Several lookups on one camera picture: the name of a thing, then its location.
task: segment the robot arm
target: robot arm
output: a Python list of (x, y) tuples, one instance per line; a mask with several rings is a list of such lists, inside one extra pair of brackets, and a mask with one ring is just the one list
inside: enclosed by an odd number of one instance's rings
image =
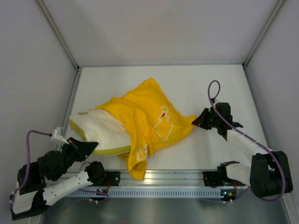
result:
[[(45, 177), (56, 181), (76, 161), (84, 161), (96, 148), (97, 142), (80, 142), (69, 138), (60, 151), (50, 151), (30, 164), (26, 185), (11, 196), (13, 220), (44, 213), (62, 197), (80, 188), (101, 185), (106, 172), (100, 162), (93, 162), (74, 177), (55, 186), (46, 187)], [(26, 165), (18, 172), (17, 188), (22, 185)]]
[[(233, 127), (243, 127), (241, 124), (233, 122), (228, 103), (217, 103), (215, 108)], [(283, 180), (278, 166), (269, 152), (257, 145), (256, 142), (249, 140), (245, 134), (233, 130), (214, 112), (213, 108), (205, 108), (192, 124), (206, 130), (216, 128), (218, 134), (226, 141), (237, 146), (251, 163), (250, 167), (237, 161), (220, 164), (217, 169), (222, 182), (230, 183), (237, 180), (250, 186), (252, 192), (259, 198), (277, 195), (281, 192)], [(271, 149), (267, 149), (272, 152), (282, 168), (285, 178), (285, 193), (291, 192), (293, 185), (286, 154), (281, 151), (273, 152)]]

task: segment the yellow t-shirt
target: yellow t-shirt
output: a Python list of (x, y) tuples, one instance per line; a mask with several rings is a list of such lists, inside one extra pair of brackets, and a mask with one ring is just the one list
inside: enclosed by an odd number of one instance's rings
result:
[(112, 98), (96, 110), (111, 113), (124, 124), (131, 137), (129, 153), (119, 155), (128, 161), (132, 178), (143, 180), (148, 155), (187, 137), (197, 116), (182, 116), (167, 99), (159, 84), (149, 78), (121, 98)]

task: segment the white bracket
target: white bracket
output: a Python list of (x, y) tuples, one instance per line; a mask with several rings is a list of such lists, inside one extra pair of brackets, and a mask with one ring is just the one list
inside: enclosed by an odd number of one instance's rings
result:
[(51, 141), (55, 142), (57, 145), (69, 144), (67, 140), (61, 135), (63, 127), (57, 127), (52, 134)]

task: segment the fabric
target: fabric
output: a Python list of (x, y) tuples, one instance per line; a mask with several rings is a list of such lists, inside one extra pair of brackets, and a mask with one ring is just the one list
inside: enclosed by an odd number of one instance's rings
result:
[(121, 98), (112, 98), (96, 110), (105, 110), (123, 123), (131, 137), (129, 154), (119, 155), (127, 160), (132, 178), (144, 179), (146, 160), (156, 151), (169, 147), (187, 137), (197, 116), (182, 116), (167, 99), (159, 84), (150, 78)]
[(129, 152), (131, 139), (123, 124), (104, 110), (80, 112), (69, 118), (71, 128), (84, 141), (97, 141), (96, 155), (117, 155)]

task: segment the yellow trim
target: yellow trim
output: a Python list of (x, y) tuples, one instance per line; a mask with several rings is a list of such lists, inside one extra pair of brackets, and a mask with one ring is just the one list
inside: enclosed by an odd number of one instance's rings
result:
[(70, 123), (71, 128), (74, 129), (74, 131), (80, 135), (80, 137), (83, 139), (83, 141), (87, 141), (84, 131), (71, 119), (69, 119), (69, 123)]
[(118, 155), (122, 153), (128, 153), (131, 150), (131, 146), (124, 146), (120, 148), (106, 149), (106, 150), (94, 150), (95, 155)]
[[(69, 119), (69, 123), (71, 128), (77, 132), (80, 137), (84, 140), (87, 141), (84, 131), (71, 119)], [(124, 147), (120, 147), (120, 148), (112, 148), (112, 149), (104, 149), (104, 150), (94, 150), (93, 154), (95, 155), (118, 155), (118, 154), (122, 154), (122, 153), (128, 153), (131, 150), (131, 146), (124, 146)]]

